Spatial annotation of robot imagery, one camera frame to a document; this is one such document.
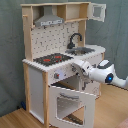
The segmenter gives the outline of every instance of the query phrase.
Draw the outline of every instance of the oven handle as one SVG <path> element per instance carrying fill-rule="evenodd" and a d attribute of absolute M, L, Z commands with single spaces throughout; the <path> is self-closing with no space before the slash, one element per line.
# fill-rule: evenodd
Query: oven handle
<path fill-rule="evenodd" d="M 60 95 L 65 97 L 65 98 L 69 98 L 69 99 L 73 99 L 73 100 L 78 100 L 79 99 L 79 96 L 69 96 L 69 95 L 66 95 L 64 93 L 60 93 Z"/>

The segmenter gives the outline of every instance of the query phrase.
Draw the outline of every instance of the toy kitchen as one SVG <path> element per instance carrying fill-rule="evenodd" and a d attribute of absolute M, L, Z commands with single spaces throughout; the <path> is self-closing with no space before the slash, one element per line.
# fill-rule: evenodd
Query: toy kitchen
<path fill-rule="evenodd" d="M 93 128 L 100 83 L 83 81 L 73 63 L 94 68 L 105 48 L 85 44 L 86 21 L 104 22 L 105 4 L 91 2 L 22 4 L 26 111 L 44 128 Z M 84 109 L 82 119 L 73 115 Z"/>

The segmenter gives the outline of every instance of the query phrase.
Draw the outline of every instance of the floor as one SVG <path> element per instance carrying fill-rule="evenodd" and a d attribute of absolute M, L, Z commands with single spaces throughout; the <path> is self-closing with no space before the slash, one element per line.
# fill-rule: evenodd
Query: floor
<path fill-rule="evenodd" d="M 82 114 L 83 109 L 73 113 L 80 119 Z M 94 128 L 115 128 L 126 118 L 128 118 L 128 91 L 102 85 L 102 96 L 96 100 Z M 44 126 L 20 109 L 1 117 L 0 128 L 44 128 Z"/>

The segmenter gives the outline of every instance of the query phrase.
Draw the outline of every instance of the oven window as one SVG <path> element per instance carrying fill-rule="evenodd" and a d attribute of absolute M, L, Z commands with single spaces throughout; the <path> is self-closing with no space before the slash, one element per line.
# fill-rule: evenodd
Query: oven window
<path fill-rule="evenodd" d="M 75 111 L 80 109 L 81 106 L 82 103 L 79 100 L 57 97 L 57 118 L 68 123 L 84 125 L 84 112 L 80 116 L 75 114 Z"/>

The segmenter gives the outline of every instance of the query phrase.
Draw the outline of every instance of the open oven door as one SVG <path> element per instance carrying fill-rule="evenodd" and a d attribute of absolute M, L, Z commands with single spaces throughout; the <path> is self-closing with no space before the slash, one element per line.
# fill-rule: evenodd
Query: open oven door
<path fill-rule="evenodd" d="M 96 96 L 93 94 L 50 86 L 49 123 L 58 128 L 93 128 L 95 99 Z M 82 123 L 67 119 L 81 107 L 84 107 Z"/>
<path fill-rule="evenodd" d="M 104 22 L 106 4 L 89 3 L 88 5 L 88 19 L 98 20 Z"/>

